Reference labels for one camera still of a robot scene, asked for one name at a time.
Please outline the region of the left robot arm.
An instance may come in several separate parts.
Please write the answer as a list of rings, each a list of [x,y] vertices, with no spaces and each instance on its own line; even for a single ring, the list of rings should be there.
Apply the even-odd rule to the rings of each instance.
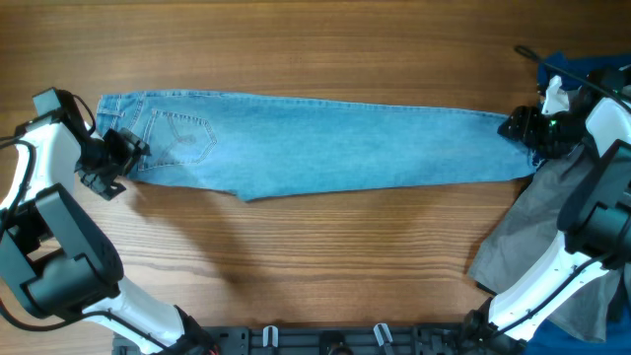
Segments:
[[[82,117],[85,102],[56,88],[34,97],[36,118],[4,137],[15,147],[14,180],[1,203],[1,277],[22,308],[52,325],[27,324],[1,310],[12,326],[48,332],[80,321],[106,327],[143,354],[216,354],[210,333],[181,308],[163,303],[124,275],[109,238],[72,195],[76,181],[111,200],[150,148],[127,129],[96,135]]]

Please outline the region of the light blue denim jeans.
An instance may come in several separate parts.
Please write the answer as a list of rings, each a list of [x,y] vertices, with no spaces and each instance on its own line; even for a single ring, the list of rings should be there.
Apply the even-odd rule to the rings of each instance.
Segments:
[[[507,181],[534,173],[498,113],[213,91],[105,95],[99,133],[149,145],[137,181],[217,190],[243,201],[417,185]]]

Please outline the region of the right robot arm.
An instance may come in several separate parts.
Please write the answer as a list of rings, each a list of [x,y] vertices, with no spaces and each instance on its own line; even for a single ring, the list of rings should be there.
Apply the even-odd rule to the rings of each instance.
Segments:
[[[625,71],[592,72],[574,94],[550,80],[542,107],[522,106],[503,135],[551,155],[482,243],[469,273],[492,292],[460,340],[516,354],[546,320],[604,338],[607,309],[630,266],[630,104]]]

